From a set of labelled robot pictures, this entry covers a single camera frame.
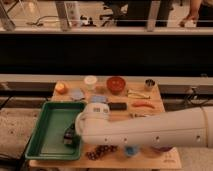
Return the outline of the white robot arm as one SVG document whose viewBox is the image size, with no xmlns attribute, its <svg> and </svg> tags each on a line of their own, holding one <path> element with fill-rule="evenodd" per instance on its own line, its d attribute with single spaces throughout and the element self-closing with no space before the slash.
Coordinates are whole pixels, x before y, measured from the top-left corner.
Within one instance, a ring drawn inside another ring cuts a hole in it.
<svg viewBox="0 0 213 171">
<path fill-rule="evenodd" d="M 213 106 L 120 121 L 109 116 L 107 104 L 87 104 L 74 121 L 76 134 L 93 145 L 213 148 Z"/>
</svg>

